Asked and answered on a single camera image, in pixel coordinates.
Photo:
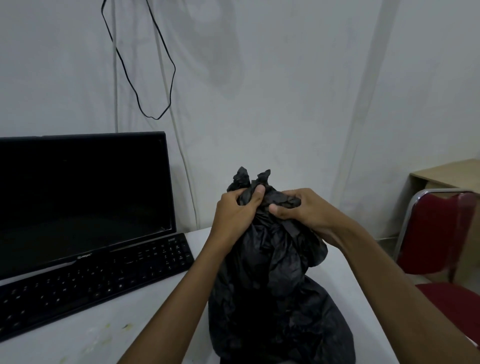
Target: chair seat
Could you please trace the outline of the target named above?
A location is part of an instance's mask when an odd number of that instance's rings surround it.
[[[451,283],[417,284],[417,288],[460,331],[480,345],[480,296]]]

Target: person's left arm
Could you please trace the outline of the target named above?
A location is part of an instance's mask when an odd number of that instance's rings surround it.
[[[119,364],[181,363],[205,309],[220,264],[251,224],[265,188],[259,185],[251,201],[239,206],[237,198],[243,191],[222,195],[216,206],[210,236],[202,251],[121,357]]]

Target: computer monitor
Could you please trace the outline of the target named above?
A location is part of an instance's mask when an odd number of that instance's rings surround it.
[[[176,232],[165,133],[0,138],[0,278]]]

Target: black keyboard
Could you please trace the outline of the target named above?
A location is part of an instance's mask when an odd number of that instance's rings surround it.
[[[0,286],[0,341],[188,270],[184,234],[82,258]]]

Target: black plastic bag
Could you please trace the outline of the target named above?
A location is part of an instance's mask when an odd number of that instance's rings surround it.
[[[270,204],[298,207],[301,201],[268,184],[270,170],[250,183],[240,167],[227,191],[247,187],[247,204],[258,184],[263,202],[251,226],[222,263],[208,301],[210,337],[222,362],[355,363],[353,335],[328,293],[305,276],[327,247],[295,220],[280,220]]]

